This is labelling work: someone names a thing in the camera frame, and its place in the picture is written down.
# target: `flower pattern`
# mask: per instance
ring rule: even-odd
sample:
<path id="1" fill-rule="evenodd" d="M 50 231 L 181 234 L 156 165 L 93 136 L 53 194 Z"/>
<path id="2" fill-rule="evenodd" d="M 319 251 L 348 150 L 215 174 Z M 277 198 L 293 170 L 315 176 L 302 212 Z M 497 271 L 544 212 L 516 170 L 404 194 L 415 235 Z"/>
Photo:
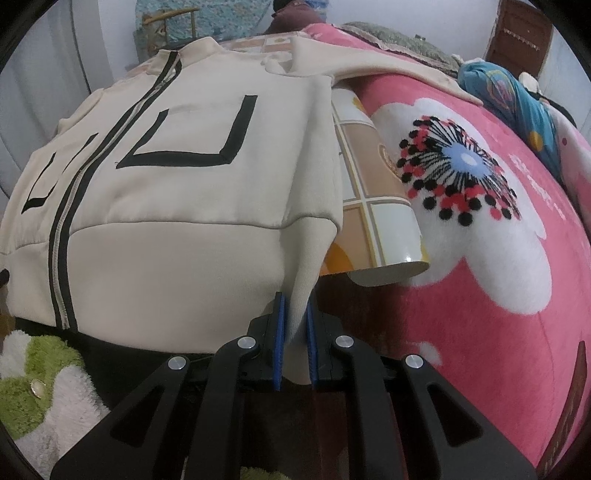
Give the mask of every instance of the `flower pattern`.
<path id="1" fill-rule="evenodd" d="M 429 270 L 409 285 L 439 283 L 465 261 L 500 307 L 518 314 L 544 310 L 552 295 L 540 241 L 544 224 L 476 127 L 431 98 L 388 103 L 371 118 L 393 159 L 390 168 L 403 176 L 431 258 Z"/>
<path id="2" fill-rule="evenodd" d="M 423 207 L 438 208 L 441 220 L 457 215 L 462 226 L 471 225 L 481 211 L 495 220 L 521 219 L 503 168 L 460 125 L 423 115 L 413 126 L 417 129 L 399 144 L 396 163 L 402 182 L 412 185 L 410 199 L 427 191 Z"/>

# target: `white fluffy fabric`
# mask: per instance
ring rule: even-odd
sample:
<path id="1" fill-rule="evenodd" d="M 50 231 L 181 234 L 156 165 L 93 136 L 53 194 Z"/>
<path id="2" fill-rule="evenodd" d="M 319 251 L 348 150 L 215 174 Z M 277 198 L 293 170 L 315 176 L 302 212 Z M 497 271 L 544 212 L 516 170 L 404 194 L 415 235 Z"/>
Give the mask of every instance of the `white fluffy fabric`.
<path id="1" fill-rule="evenodd" d="M 0 355 L 0 378 L 24 377 L 27 346 L 31 336 L 15 330 L 4 339 Z"/>
<path id="2" fill-rule="evenodd" d="M 19 330 L 4 339 L 0 378 L 23 377 L 31 336 Z M 45 420 L 16 440 L 19 450 L 46 480 L 56 462 L 109 413 L 90 377 L 75 365 L 64 367 L 53 385 L 53 402 Z"/>
<path id="3" fill-rule="evenodd" d="M 452 55 L 452 58 L 457 62 L 458 65 L 464 65 L 464 59 L 462 57 L 460 57 L 457 53 L 454 53 Z"/>
<path id="4" fill-rule="evenodd" d="M 534 92 L 534 93 L 540 92 L 540 84 L 538 83 L 538 81 L 535 78 L 533 78 L 527 72 L 521 72 L 521 75 L 519 75 L 519 83 L 522 84 L 530 92 Z"/>

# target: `silver bolt head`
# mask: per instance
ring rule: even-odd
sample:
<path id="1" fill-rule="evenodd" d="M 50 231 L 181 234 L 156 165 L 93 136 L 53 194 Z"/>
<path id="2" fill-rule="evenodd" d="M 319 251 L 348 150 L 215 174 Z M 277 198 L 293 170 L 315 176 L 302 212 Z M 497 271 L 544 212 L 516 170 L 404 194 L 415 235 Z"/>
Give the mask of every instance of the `silver bolt head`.
<path id="1" fill-rule="evenodd" d="M 335 343 L 341 348 L 351 348 L 355 341 L 349 335 L 338 336 Z"/>
<path id="2" fill-rule="evenodd" d="M 425 364 L 425 361 L 422 359 L 422 357 L 418 355 L 409 355 L 404 359 L 404 361 L 410 368 L 421 368 Z"/>
<path id="3" fill-rule="evenodd" d="M 171 370 L 182 370 L 187 365 L 187 359 L 183 356 L 174 356 L 168 361 L 168 368 Z"/>
<path id="4" fill-rule="evenodd" d="M 238 339 L 238 346 L 249 350 L 256 345 L 256 340 L 253 337 L 242 337 Z"/>

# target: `wooden door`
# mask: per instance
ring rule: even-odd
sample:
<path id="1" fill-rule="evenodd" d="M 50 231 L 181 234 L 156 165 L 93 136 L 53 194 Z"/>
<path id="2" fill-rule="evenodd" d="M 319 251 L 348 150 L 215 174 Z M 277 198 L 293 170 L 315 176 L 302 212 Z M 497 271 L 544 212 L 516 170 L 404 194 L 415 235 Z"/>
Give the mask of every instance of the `wooden door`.
<path id="1" fill-rule="evenodd" d="M 515 77 L 521 72 L 538 77 L 551 38 L 552 23 L 541 11 L 518 0 L 503 0 L 486 59 Z"/>

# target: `gold button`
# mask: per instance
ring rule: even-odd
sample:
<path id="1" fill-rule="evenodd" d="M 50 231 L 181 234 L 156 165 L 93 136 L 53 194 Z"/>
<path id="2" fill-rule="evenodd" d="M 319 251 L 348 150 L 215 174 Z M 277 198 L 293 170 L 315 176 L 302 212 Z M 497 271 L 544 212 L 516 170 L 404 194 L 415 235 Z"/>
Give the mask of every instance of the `gold button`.
<path id="1" fill-rule="evenodd" d="M 31 392 L 37 398 L 42 398 L 43 395 L 45 395 L 45 386 L 45 383 L 43 383 L 41 380 L 38 380 L 36 378 L 31 380 Z"/>

